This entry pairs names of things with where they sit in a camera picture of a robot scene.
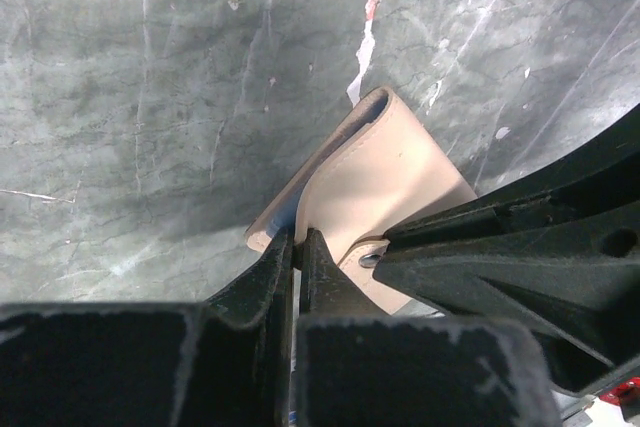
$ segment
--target folded leather piece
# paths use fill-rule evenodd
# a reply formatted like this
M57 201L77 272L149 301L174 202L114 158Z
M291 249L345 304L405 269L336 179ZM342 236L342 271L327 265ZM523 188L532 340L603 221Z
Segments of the folded leather piece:
M410 298L375 281L361 259L384 253L382 235L389 228L475 198L402 99L380 87L305 162L249 227L246 240L263 252L282 228L295 228L296 244L309 228L319 230L338 267L392 314Z

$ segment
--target gray marble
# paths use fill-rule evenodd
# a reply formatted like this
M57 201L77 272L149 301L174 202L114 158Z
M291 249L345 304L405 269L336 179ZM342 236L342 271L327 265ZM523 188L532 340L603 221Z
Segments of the gray marble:
M201 299L351 108L367 0L0 0L0 301ZM388 83L479 193L640 102L640 0L380 0Z

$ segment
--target white paint chip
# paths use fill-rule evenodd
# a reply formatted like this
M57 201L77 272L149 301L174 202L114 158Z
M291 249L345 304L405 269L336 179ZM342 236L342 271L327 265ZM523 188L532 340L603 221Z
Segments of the white paint chip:
M433 95L429 99L429 108L433 107L433 104L436 103L436 99L440 95L440 89L442 89L442 80L439 80L429 88L429 91L433 92Z
M504 139L509 132L511 132L511 129L509 127L500 127L498 129L498 132L496 132L496 139L497 140Z

